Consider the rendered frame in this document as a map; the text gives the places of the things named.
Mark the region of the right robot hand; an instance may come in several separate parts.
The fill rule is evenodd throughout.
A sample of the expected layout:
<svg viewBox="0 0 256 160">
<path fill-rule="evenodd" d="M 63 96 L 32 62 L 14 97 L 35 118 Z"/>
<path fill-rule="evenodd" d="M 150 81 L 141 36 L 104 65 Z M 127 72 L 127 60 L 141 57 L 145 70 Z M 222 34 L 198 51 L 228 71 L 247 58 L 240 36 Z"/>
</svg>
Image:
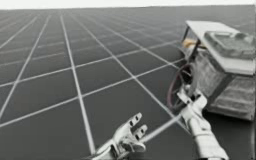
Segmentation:
<svg viewBox="0 0 256 160">
<path fill-rule="evenodd" d="M 202 111 L 206 107 L 208 100 L 200 90 L 191 91 L 191 86 L 185 85 L 179 90 L 177 96 L 182 102 L 182 105 L 178 108 L 178 113 L 185 121 L 191 118 L 203 118 Z"/>
</svg>

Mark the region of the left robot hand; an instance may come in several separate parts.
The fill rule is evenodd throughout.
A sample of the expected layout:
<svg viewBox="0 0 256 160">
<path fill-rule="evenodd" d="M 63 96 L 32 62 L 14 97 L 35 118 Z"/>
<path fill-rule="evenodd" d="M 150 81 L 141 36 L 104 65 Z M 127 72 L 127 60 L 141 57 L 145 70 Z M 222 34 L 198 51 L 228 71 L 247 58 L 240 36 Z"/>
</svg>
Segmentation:
<svg viewBox="0 0 256 160">
<path fill-rule="evenodd" d="M 115 131 L 112 140 L 118 159 L 124 159 L 131 153 L 142 153 L 146 151 L 146 146 L 141 142 L 141 139 L 145 135 L 148 127 L 146 124 L 136 127 L 141 119 L 142 113 L 139 112 Z"/>
</svg>

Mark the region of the dark steering wheel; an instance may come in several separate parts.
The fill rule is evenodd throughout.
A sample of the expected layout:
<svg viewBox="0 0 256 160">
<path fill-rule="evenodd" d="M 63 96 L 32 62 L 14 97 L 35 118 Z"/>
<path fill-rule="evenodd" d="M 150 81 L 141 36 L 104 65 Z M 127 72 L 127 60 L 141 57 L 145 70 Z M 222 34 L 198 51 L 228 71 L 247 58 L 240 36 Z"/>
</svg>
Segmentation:
<svg viewBox="0 0 256 160">
<path fill-rule="evenodd" d="M 193 64 L 185 64 L 175 73 L 174 80 L 167 92 L 167 105 L 173 114 L 178 114 L 185 107 L 185 103 L 178 97 L 178 92 L 184 90 L 186 95 L 192 95 L 194 77 Z"/>
</svg>

